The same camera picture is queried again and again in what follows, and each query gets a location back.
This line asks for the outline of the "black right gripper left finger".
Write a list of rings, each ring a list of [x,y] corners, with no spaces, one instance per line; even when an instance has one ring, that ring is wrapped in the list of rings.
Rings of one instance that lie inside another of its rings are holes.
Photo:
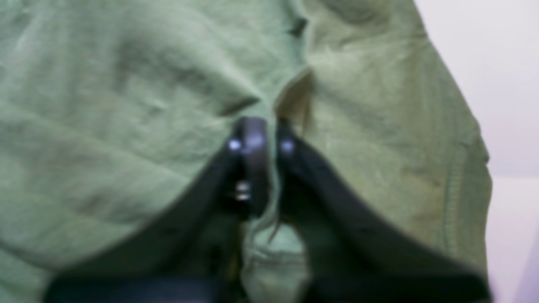
[[[232,303],[243,220],[269,200],[267,123],[241,118],[200,176],[164,213],[66,270],[44,303]]]

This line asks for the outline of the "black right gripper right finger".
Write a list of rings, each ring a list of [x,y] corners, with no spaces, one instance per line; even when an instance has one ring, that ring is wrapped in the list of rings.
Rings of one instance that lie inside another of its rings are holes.
[[[481,274],[376,215],[287,123],[277,140],[279,210],[312,270],[303,303],[491,303]]]

